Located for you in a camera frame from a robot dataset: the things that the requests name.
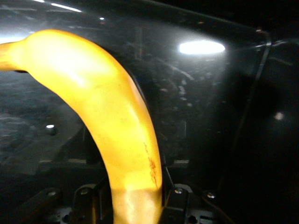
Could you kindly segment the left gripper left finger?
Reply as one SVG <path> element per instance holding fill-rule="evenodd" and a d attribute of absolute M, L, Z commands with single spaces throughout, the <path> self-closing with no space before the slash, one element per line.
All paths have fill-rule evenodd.
<path fill-rule="evenodd" d="M 63 191 L 40 191 L 14 210 L 14 224 L 112 224 L 112 199 L 106 177 L 74 191 L 71 206 L 63 205 Z"/>

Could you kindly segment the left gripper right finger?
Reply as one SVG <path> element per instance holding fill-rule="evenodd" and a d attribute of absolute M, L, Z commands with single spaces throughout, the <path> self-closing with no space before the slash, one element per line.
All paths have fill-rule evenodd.
<path fill-rule="evenodd" d="M 162 174 L 161 224 L 231 224 L 231 218 L 219 207 L 219 169 L 164 164 Z"/>

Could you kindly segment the yellow banana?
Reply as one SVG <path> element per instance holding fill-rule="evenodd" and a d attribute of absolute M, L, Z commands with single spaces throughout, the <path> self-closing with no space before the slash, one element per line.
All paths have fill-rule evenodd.
<path fill-rule="evenodd" d="M 147 106 L 131 76 L 97 44 L 47 29 L 0 44 L 0 70 L 23 70 L 82 119 L 107 170 L 114 224 L 158 224 L 162 165 Z"/>

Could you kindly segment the black plastic box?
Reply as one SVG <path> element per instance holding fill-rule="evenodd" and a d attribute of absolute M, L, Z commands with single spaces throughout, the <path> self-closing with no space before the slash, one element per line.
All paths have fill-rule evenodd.
<path fill-rule="evenodd" d="M 0 0 L 0 43 L 43 29 L 102 46 L 137 82 L 162 165 L 219 169 L 231 224 L 299 224 L 299 0 Z M 78 115 L 0 72 L 0 224 L 48 188 L 107 178 Z"/>

